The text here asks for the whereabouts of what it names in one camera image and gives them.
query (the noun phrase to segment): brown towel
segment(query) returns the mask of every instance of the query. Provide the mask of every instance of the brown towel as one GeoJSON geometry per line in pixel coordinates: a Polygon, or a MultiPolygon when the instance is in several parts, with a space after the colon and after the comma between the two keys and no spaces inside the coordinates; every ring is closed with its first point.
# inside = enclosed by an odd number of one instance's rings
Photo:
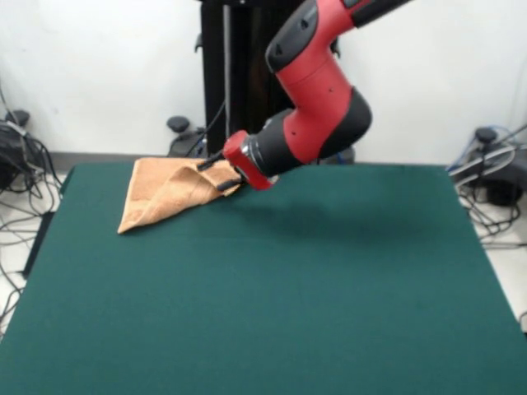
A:
{"type": "MultiPolygon", "coordinates": [[[[207,204],[222,196],[216,186],[239,174],[226,160],[202,173],[196,164],[202,160],[145,158],[135,162],[123,219],[118,233],[154,224],[187,208],[207,204]]],[[[229,189],[223,196],[235,192],[229,189]]]]}

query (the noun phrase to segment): white floor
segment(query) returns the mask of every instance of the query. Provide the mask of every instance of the white floor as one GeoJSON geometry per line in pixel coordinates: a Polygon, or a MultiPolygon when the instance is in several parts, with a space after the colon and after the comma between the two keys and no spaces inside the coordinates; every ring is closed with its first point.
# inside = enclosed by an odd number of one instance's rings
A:
{"type": "MultiPolygon", "coordinates": [[[[32,211],[28,204],[27,195],[18,196],[13,193],[5,193],[0,197],[0,202],[7,203],[21,209],[32,211]]],[[[35,206],[41,211],[50,207],[50,198],[43,201],[35,201],[35,206]]],[[[514,225],[514,227],[503,235],[499,240],[507,242],[527,242],[527,198],[521,202],[521,207],[525,213],[514,225]]],[[[486,212],[492,216],[506,216],[508,211],[503,211],[493,207],[486,207],[486,212]]],[[[0,222],[5,223],[18,218],[27,217],[28,215],[15,211],[9,207],[0,205],[0,222]]],[[[38,230],[40,219],[34,218],[24,221],[20,224],[10,226],[11,230],[38,230]]],[[[26,260],[30,252],[32,241],[21,243],[13,246],[6,246],[20,241],[20,238],[32,238],[35,233],[19,233],[18,236],[12,233],[0,231],[0,261],[6,272],[19,272],[26,265],[26,260]]],[[[516,250],[493,250],[487,252],[496,274],[500,280],[502,288],[512,308],[512,313],[516,318],[527,313],[527,248],[516,250]]],[[[10,278],[19,288],[25,286],[25,281],[19,274],[11,274],[10,278]]],[[[0,273],[0,315],[7,302],[7,297],[12,293],[13,288],[0,273]]],[[[13,295],[11,303],[17,300],[18,296],[13,295]]],[[[0,336],[7,329],[10,317],[2,323],[0,327],[0,336]]],[[[527,332],[527,317],[523,319],[523,329],[527,332]]]]}

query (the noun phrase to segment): green felt surface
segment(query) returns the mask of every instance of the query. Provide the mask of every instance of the green felt surface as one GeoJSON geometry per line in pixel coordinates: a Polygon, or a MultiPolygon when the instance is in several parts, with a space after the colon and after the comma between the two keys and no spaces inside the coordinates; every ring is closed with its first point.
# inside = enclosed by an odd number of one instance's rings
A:
{"type": "Polygon", "coordinates": [[[527,343],[426,167],[309,167],[117,236],[132,164],[75,169],[2,394],[525,394],[527,343]]]}

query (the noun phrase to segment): power cord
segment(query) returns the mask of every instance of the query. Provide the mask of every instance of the power cord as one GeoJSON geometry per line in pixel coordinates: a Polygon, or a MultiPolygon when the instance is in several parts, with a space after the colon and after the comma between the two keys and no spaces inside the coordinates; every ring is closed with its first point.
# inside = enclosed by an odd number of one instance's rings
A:
{"type": "Polygon", "coordinates": [[[210,122],[207,128],[203,131],[202,136],[190,147],[189,151],[184,156],[185,158],[188,158],[190,154],[192,154],[192,151],[194,151],[194,149],[203,142],[203,140],[208,135],[212,127],[216,124],[217,120],[220,118],[220,115],[222,115],[223,110],[225,109],[225,105],[226,105],[226,102],[223,100],[223,103],[220,106],[219,110],[216,112],[214,119],[210,122]]]}
{"type": "MultiPolygon", "coordinates": [[[[8,110],[11,118],[16,119],[16,112],[8,110]]],[[[38,230],[18,230],[11,228],[12,225],[24,223],[34,219],[39,219],[46,213],[52,212],[55,208],[57,197],[60,200],[60,188],[62,183],[54,168],[51,156],[47,147],[37,138],[31,136],[22,126],[18,124],[19,119],[13,123],[11,121],[0,120],[1,138],[7,141],[19,142],[16,150],[0,151],[0,163],[7,163],[16,171],[16,178],[8,185],[0,188],[0,206],[20,213],[9,221],[5,221],[0,215],[0,232],[9,233],[18,238],[13,241],[3,241],[0,243],[0,252],[2,249],[9,248],[18,244],[25,244],[30,249],[30,242],[35,239],[38,230]],[[18,207],[3,201],[6,194],[15,193],[28,198],[29,209],[18,207]]],[[[7,318],[18,305],[18,300],[24,290],[23,286],[18,286],[13,275],[20,272],[8,272],[3,266],[0,259],[0,279],[7,281],[12,288],[12,293],[7,298],[7,302],[0,314],[0,339],[3,338],[4,328],[7,326],[7,318]],[[18,294],[18,299],[13,302],[13,297],[18,294]]]]}
{"type": "Polygon", "coordinates": [[[515,159],[516,152],[525,149],[527,149],[527,146],[508,146],[494,152],[485,151],[481,158],[471,160],[468,164],[450,172],[450,175],[457,175],[478,166],[477,174],[458,181],[455,186],[459,191],[462,205],[467,210],[470,220],[486,231],[484,235],[480,236],[480,240],[485,248],[492,249],[495,244],[489,242],[489,239],[508,231],[520,219],[521,209],[516,201],[518,187],[515,186],[515,191],[511,194],[511,203],[509,204],[511,211],[508,218],[496,220],[485,213],[480,206],[488,204],[489,202],[481,200],[479,197],[481,190],[485,188],[484,178],[507,167],[515,159]],[[487,169],[488,160],[494,158],[499,160],[500,156],[507,154],[509,154],[508,158],[487,169]]]}

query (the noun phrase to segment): floor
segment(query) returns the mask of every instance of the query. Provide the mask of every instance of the floor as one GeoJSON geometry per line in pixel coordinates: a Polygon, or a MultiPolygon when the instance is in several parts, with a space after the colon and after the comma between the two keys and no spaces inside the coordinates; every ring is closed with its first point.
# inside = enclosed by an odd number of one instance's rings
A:
{"type": "MultiPolygon", "coordinates": [[[[58,205],[58,196],[56,193],[53,194],[53,199],[55,201],[54,206],[56,207],[58,205]]],[[[26,260],[30,253],[31,245],[33,244],[32,238],[35,237],[35,232],[39,228],[40,219],[32,218],[10,225],[9,230],[19,231],[16,234],[4,231],[6,229],[2,229],[2,225],[6,222],[27,218],[29,216],[20,210],[5,206],[6,204],[23,211],[28,211],[29,213],[34,210],[29,205],[27,195],[21,196],[13,193],[4,193],[0,198],[0,202],[4,204],[2,205],[0,203],[0,262],[14,285],[23,290],[26,282],[17,272],[21,271],[26,265],[26,260]]],[[[34,208],[38,211],[47,211],[51,206],[52,198],[50,195],[45,196],[41,200],[34,200],[34,208]]],[[[527,242],[527,198],[520,202],[520,206],[523,212],[525,212],[525,215],[515,223],[510,231],[501,236],[498,241],[527,242]]],[[[505,218],[508,215],[508,211],[495,207],[485,207],[485,211],[489,216],[496,218],[505,218]]],[[[487,251],[487,255],[509,300],[513,314],[517,319],[520,319],[522,315],[527,313],[527,248],[491,250],[487,251]]],[[[0,315],[10,294],[12,294],[12,297],[9,306],[13,306],[18,299],[18,295],[16,292],[13,292],[12,285],[0,272],[0,315]]],[[[7,330],[10,318],[11,314],[2,322],[0,336],[7,330]]],[[[527,332],[527,316],[522,319],[521,325],[524,332],[527,332]]]]}

